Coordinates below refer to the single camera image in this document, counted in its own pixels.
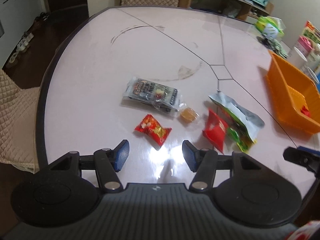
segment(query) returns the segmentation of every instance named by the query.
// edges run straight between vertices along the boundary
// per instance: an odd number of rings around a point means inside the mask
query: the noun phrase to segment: white tabletop
[[[89,155],[101,148],[113,149],[127,139],[130,155],[118,173],[124,187],[128,182],[183,182],[188,187],[194,173],[183,158],[181,144],[189,140],[197,148],[212,147],[202,129],[208,107],[216,110],[208,95],[220,89],[266,124],[250,156],[292,182],[304,196],[315,180],[313,173],[285,161],[282,153],[288,146],[319,149],[319,140],[277,123],[263,78],[270,55],[257,35],[250,24],[193,10],[104,11],[74,36],[54,70],[44,116],[48,162],[69,151]],[[182,69],[189,70],[188,75],[178,74]],[[123,101],[133,76],[179,89],[200,115],[199,122],[185,127],[150,106]],[[160,149],[133,132],[148,113],[163,127],[172,128]],[[232,151],[226,139],[224,154]],[[214,186],[228,175],[218,171]],[[97,185],[94,171],[84,171],[83,178]]]

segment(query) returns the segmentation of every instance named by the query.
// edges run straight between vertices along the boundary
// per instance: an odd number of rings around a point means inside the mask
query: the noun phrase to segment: white cabinet
[[[0,37],[0,68],[40,13],[39,0],[0,0],[0,22],[4,29]]]

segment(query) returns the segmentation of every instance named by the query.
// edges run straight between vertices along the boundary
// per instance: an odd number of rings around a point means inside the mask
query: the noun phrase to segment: white bottle
[[[304,70],[309,67],[316,74],[316,70],[320,64],[320,44],[315,45],[313,50],[309,53],[307,60],[308,62],[302,66],[301,71],[304,72]]]

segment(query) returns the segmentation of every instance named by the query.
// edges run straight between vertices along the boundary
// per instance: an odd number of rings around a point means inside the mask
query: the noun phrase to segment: red snack packet
[[[303,114],[305,114],[307,117],[310,117],[310,118],[311,118],[310,111],[309,111],[305,106],[302,107],[301,113],[303,113]]]
[[[149,135],[162,146],[172,128],[163,128],[151,114],[147,114],[135,130]]]
[[[223,154],[223,141],[226,136],[228,124],[209,109],[209,117],[202,134],[216,149]]]

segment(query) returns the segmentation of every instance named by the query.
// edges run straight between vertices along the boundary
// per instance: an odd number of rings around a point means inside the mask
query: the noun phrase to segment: orange bin
[[[320,94],[316,85],[285,59],[270,54],[267,80],[278,120],[311,134],[320,132]],[[301,113],[303,106],[311,118]]]

